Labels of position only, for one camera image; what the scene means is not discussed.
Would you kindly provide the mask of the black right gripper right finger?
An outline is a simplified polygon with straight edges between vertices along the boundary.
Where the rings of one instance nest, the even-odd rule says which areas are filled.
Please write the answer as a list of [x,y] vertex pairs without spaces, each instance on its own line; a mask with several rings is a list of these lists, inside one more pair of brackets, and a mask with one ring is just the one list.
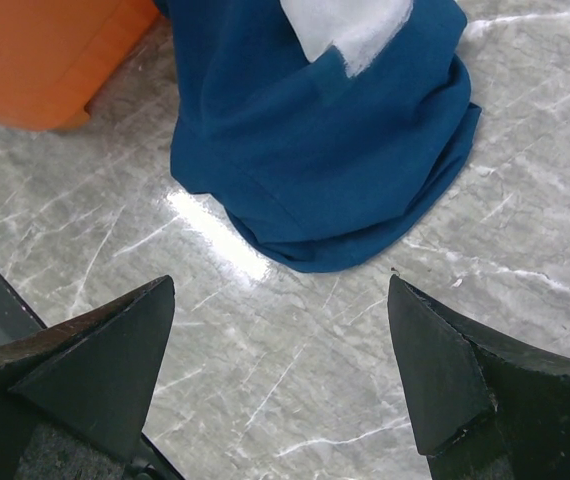
[[391,339],[434,479],[570,479],[570,358],[516,340],[394,275]]

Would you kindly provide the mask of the blue Mickey Mouse t-shirt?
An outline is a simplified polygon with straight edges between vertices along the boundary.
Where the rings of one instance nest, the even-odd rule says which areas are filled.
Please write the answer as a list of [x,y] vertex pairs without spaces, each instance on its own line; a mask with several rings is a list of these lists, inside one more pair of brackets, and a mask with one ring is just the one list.
[[161,1],[180,96],[172,176],[265,256],[345,270],[465,166],[481,114],[454,1]]

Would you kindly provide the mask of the orange plastic basket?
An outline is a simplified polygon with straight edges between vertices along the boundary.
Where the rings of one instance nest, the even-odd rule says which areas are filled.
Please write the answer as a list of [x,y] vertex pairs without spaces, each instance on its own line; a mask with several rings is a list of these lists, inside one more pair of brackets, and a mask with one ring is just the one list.
[[0,124],[76,128],[159,15],[151,1],[0,1]]

